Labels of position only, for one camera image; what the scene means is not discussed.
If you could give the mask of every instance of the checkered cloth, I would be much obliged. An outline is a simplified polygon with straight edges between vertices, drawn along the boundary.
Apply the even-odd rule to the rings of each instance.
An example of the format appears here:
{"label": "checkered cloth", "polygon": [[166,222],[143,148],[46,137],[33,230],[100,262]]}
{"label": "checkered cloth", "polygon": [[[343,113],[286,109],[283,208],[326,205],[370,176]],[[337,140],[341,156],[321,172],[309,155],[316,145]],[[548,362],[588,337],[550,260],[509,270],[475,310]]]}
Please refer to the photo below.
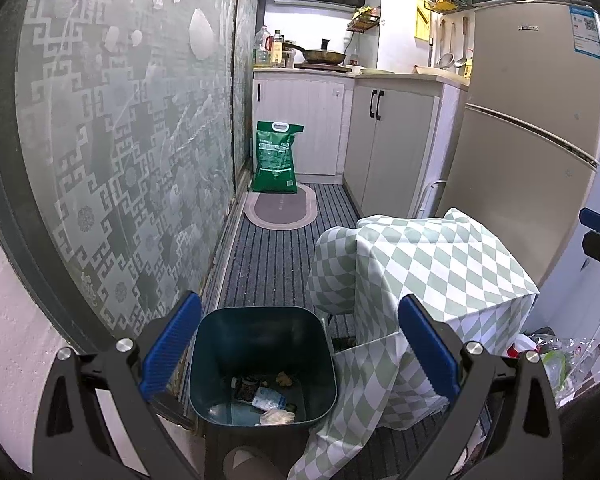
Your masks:
{"label": "checkered cloth", "polygon": [[288,480],[331,478],[377,426],[406,430],[446,404],[399,329],[400,298],[415,294],[463,341],[504,354],[538,294],[504,245],[457,209],[442,219],[372,216],[356,229],[329,229],[316,243],[307,291],[318,309],[354,314],[358,345],[334,355],[338,402]]}

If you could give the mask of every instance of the kitchen cabinet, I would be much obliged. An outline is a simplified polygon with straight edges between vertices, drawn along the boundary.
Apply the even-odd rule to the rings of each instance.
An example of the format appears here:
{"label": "kitchen cabinet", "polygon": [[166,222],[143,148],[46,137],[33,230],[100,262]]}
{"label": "kitchen cabinet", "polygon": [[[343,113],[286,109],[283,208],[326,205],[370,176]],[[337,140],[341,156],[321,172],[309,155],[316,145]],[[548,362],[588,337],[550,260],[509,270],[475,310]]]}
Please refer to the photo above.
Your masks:
{"label": "kitchen cabinet", "polygon": [[466,90],[395,75],[356,79],[344,185],[360,216],[433,216],[458,143]]}
{"label": "kitchen cabinet", "polygon": [[253,82],[254,154],[257,121],[302,124],[292,147],[296,175],[335,176],[345,84],[336,78],[306,80],[280,76]]}
{"label": "kitchen cabinet", "polygon": [[379,90],[376,130],[362,212],[413,216],[423,155],[435,127],[438,97]]}
{"label": "kitchen cabinet", "polygon": [[362,208],[365,193],[366,176],[371,161],[371,148],[374,143],[376,116],[373,108],[378,98],[378,89],[357,87],[353,92],[353,110],[351,128],[344,165],[344,180],[349,193],[356,202],[356,208]]}

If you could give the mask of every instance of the trash can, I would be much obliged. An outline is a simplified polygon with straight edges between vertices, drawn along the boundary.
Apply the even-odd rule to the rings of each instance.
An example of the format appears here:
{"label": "trash can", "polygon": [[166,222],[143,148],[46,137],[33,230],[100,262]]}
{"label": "trash can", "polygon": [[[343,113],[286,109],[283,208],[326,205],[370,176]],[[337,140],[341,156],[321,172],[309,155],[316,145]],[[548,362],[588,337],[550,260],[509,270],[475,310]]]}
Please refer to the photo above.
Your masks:
{"label": "trash can", "polygon": [[[293,384],[278,386],[285,372]],[[260,426],[263,411],[234,399],[232,378],[266,381],[295,404],[291,424]],[[327,415],[336,402],[331,346],[322,322],[296,306],[221,308],[198,327],[190,370],[189,400],[210,424],[239,433],[304,428]]]}

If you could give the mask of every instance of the spice rack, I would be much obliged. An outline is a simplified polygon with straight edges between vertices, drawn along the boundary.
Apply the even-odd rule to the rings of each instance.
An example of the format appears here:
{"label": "spice rack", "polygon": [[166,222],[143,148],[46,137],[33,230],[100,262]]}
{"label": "spice rack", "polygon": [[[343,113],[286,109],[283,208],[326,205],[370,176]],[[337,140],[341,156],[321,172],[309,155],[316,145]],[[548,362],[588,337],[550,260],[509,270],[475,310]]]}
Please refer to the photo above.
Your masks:
{"label": "spice rack", "polygon": [[357,16],[354,15],[354,18],[347,24],[347,30],[364,34],[378,25],[380,25],[380,7],[362,12]]}
{"label": "spice rack", "polygon": [[453,14],[474,8],[472,0],[424,0],[424,6],[438,14]]}

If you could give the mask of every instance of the blue gripper pad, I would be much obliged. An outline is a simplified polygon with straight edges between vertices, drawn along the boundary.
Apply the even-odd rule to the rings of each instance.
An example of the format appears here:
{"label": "blue gripper pad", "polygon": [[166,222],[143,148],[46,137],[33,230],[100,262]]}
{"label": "blue gripper pad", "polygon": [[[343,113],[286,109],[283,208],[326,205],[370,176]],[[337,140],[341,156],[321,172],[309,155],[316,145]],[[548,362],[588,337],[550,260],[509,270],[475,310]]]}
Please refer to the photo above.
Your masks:
{"label": "blue gripper pad", "polygon": [[142,381],[138,389],[144,400],[164,391],[202,319],[202,302],[194,292],[174,308],[178,311],[171,316],[142,361]]}
{"label": "blue gripper pad", "polygon": [[600,233],[600,213],[596,213],[588,207],[584,207],[580,210],[578,219],[585,227]]}
{"label": "blue gripper pad", "polygon": [[398,323],[435,392],[451,402],[460,393],[458,362],[419,303],[412,295],[402,298],[398,304]]}

